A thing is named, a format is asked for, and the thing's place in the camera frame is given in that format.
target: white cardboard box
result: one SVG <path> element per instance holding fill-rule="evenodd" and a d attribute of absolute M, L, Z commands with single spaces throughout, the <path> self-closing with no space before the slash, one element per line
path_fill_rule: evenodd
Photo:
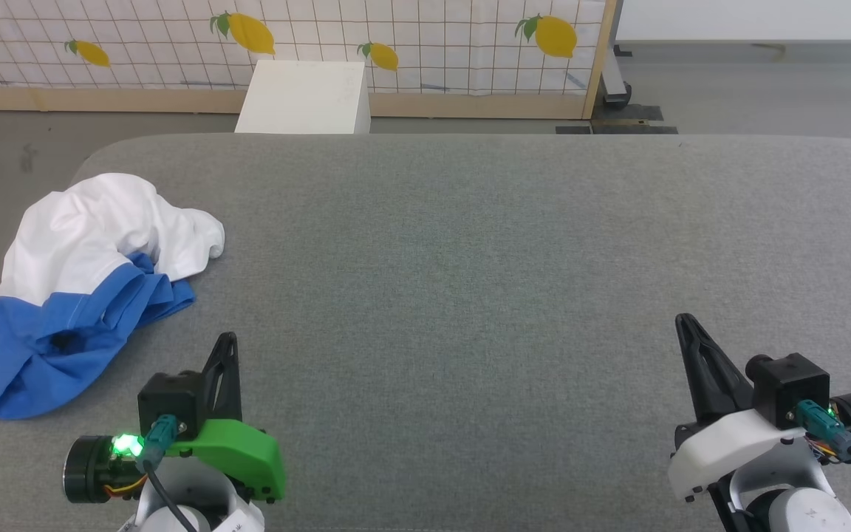
<path fill-rule="evenodd" d="M 258 61 L 236 132 L 368 134 L 365 64 Z"/>

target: metal stand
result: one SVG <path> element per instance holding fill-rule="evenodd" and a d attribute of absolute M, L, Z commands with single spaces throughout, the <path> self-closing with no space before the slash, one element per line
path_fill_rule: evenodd
<path fill-rule="evenodd" d="M 600 79 L 601 90 L 604 94 L 604 107 L 610 109 L 622 109 L 629 104 L 632 98 L 632 87 L 627 82 L 622 80 L 622 73 L 619 72 L 619 63 L 615 60 L 617 54 L 625 55 L 619 51 L 619 47 L 615 44 L 615 33 L 619 28 L 619 15 L 622 13 L 622 0 L 615 3 L 615 14 L 612 17 L 612 29 L 610 30 L 610 47 L 606 47 L 606 60 L 604 62 L 604 70 Z"/>

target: white fabric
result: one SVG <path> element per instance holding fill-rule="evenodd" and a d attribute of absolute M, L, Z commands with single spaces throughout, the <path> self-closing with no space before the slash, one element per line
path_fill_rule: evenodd
<path fill-rule="evenodd" d="M 92 293 L 130 253 L 142 252 L 172 282 L 222 255 L 225 230 L 207 212 L 175 208 L 155 186 L 104 173 L 52 192 L 24 212 L 6 253 L 0 296 L 41 306 L 51 293 Z"/>

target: white wall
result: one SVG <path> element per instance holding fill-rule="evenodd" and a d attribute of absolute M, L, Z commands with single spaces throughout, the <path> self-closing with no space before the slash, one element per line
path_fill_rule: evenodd
<path fill-rule="evenodd" d="M 626 41 L 851 41 L 851 0 L 624 0 Z"/>

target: lemon print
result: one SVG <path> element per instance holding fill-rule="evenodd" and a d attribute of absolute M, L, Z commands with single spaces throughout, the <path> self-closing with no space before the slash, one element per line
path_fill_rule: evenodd
<path fill-rule="evenodd" d="M 372 63 L 384 70 L 396 71 L 399 67 L 399 58 L 396 57 L 396 52 L 392 51 L 391 47 L 379 43 L 361 44 L 357 47 L 357 51 L 363 51 L 364 56 L 372 58 Z"/>
<path fill-rule="evenodd" d="M 567 21 L 551 16 L 541 17 L 540 13 L 537 13 L 536 17 L 517 23 L 514 36 L 517 36 L 521 27 L 524 28 L 524 37 L 527 37 L 529 43 L 531 35 L 537 33 L 537 47 L 544 54 L 554 57 L 573 57 L 573 48 L 577 47 L 577 32 Z"/>
<path fill-rule="evenodd" d="M 225 37 L 232 31 L 236 43 L 246 50 L 256 54 L 274 55 L 274 35 L 271 35 L 271 31 L 260 20 L 242 13 L 230 14 L 225 11 L 209 19 L 210 31 L 213 31 L 213 24 Z"/>
<path fill-rule="evenodd" d="M 88 41 L 68 41 L 64 43 L 65 50 L 71 50 L 72 54 L 80 55 L 87 63 L 97 64 L 98 67 L 109 67 L 111 60 L 107 52 L 101 50 L 97 44 Z"/>

